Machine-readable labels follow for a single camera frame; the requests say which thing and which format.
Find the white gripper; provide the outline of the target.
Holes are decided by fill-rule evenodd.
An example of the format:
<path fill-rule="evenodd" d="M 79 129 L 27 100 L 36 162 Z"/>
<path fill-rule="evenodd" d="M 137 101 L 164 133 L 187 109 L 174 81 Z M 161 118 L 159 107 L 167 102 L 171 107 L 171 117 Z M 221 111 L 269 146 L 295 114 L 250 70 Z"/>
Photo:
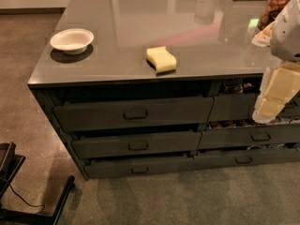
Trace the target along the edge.
<path fill-rule="evenodd" d="M 277 67 L 268 67 L 262 76 L 260 91 L 252 119 L 267 124 L 300 91 L 300 63 L 281 61 Z"/>

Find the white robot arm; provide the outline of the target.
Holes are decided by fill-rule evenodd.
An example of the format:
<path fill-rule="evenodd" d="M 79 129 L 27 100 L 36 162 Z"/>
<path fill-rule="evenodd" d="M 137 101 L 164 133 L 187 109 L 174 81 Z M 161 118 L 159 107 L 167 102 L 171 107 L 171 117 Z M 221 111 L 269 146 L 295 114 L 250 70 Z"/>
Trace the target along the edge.
<path fill-rule="evenodd" d="M 263 76 L 252 119 L 267 124 L 274 120 L 300 91 L 300 0 L 290 0 L 273 22 L 271 54 L 280 59 Z"/>

